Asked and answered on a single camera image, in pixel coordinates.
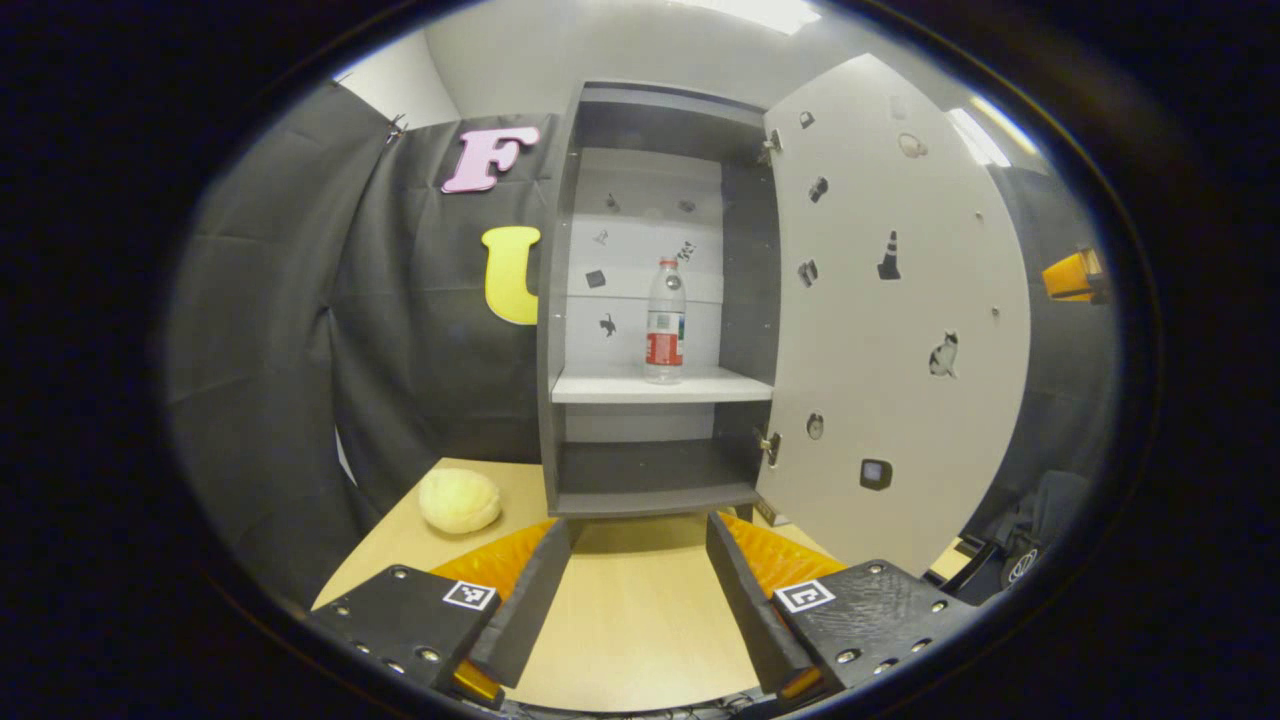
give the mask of pink letter f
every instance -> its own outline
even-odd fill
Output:
[[[440,186],[440,192],[475,192],[489,190],[498,184],[498,178],[489,174],[489,163],[498,165],[499,170],[509,170],[516,164],[520,155],[520,143],[534,145],[538,142],[539,132],[535,127],[527,128],[502,128],[502,129],[474,129],[462,133],[462,156],[458,158],[458,167],[453,170],[453,177]]]

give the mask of cabinet door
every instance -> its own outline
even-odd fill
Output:
[[[1018,418],[1030,340],[1018,238],[947,117],[872,55],[772,108],[773,129],[781,446],[756,489],[841,561],[920,575],[982,500]],[[865,460],[891,468],[887,487],[863,486]]]

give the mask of cabinet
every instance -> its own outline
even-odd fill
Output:
[[[1000,466],[1030,332],[1009,213],[942,109],[863,55],[768,109],[588,82],[566,118],[539,284],[550,512],[764,497],[845,562],[924,573]],[[685,380],[652,386],[648,284],[682,250]]]
[[[539,401],[548,507],[681,512],[756,500],[777,359],[778,220],[763,110],[588,82],[567,114],[543,249]],[[684,379],[643,379],[649,283],[678,256]]]

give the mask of table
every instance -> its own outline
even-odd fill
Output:
[[[540,465],[444,459],[436,466],[468,468],[497,483],[498,520],[466,536],[440,533],[422,520],[415,486],[338,568],[314,607],[388,565],[431,570],[547,519]],[[573,553],[556,600],[520,685],[508,688],[507,697],[627,712],[703,702],[759,684],[707,559],[705,514],[575,525]],[[795,525],[773,530],[823,552]]]

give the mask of water bottle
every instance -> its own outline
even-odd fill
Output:
[[[658,274],[649,286],[645,341],[644,379],[678,383],[685,364],[685,281],[675,258],[658,261]]]

